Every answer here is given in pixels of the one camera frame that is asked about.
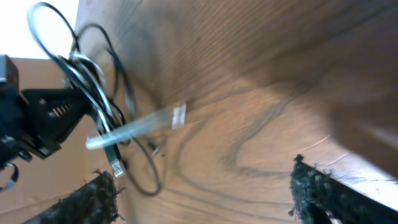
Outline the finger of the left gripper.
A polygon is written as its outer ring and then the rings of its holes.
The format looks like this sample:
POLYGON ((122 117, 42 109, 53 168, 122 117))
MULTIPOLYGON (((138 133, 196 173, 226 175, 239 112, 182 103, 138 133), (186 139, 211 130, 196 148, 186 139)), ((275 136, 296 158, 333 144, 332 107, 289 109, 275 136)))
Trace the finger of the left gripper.
POLYGON ((45 142, 62 143, 81 118, 90 112, 91 104, 78 89, 26 89, 27 114, 45 142))

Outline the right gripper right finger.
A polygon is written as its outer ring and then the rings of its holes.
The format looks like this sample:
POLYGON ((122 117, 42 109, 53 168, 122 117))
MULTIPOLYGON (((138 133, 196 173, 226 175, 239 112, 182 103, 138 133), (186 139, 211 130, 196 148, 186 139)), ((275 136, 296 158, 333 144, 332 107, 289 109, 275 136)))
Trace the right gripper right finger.
POLYGON ((397 224, 397 210, 389 208, 306 164, 299 154, 290 173, 294 205, 289 216, 302 223, 397 224))

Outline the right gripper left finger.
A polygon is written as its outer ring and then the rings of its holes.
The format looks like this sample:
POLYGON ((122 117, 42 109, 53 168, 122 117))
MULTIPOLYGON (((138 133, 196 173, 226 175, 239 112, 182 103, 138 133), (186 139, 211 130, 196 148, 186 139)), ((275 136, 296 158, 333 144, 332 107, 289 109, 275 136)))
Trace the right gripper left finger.
POLYGON ((102 224, 121 218, 117 206, 121 191, 112 174, 106 170, 95 173, 96 178, 24 224, 102 224))

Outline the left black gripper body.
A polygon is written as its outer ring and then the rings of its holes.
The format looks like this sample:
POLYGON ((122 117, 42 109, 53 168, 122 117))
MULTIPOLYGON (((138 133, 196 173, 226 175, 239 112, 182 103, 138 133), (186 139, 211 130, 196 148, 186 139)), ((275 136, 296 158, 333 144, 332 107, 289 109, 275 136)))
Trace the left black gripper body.
POLYGON ((27 162, 35 155, 45 159, 61 149, 57 142, 45 142, 26 114, 27 105, 12 86, 1 87, 1 167, 16 158, 27 162))

